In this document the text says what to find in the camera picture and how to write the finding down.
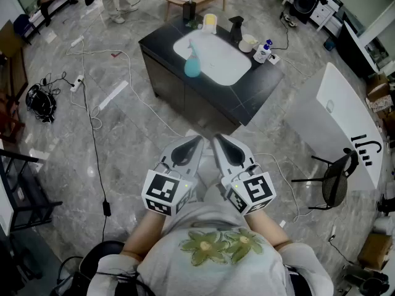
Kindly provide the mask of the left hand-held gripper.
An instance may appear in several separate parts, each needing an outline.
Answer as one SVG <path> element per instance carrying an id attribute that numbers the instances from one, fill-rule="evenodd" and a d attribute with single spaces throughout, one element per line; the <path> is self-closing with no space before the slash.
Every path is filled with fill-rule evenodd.
<path id="1" fill-rule="evenodd" d="M 195 195 L 204 139 L 188 136 L 170 143 L 155 169 L 149 170 L 141 196 L 148 210 L 175 216 Z"/>

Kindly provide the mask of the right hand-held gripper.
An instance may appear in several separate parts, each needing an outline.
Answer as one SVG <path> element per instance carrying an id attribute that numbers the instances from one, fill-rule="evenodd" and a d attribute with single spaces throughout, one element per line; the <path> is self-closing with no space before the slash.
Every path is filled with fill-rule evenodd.
<path id="1" fill-rule="evenodd" d="M 269 173 L 254 164 L 256 161 L 247 145 L 229 135 L 216 134 L 212 148 L 224 175 L 221 183 L 226 190 L 225 198 L 240 214 L 261 210 L 277 196 Z M 233 174 L 236 170 L 245 171 Z"/>

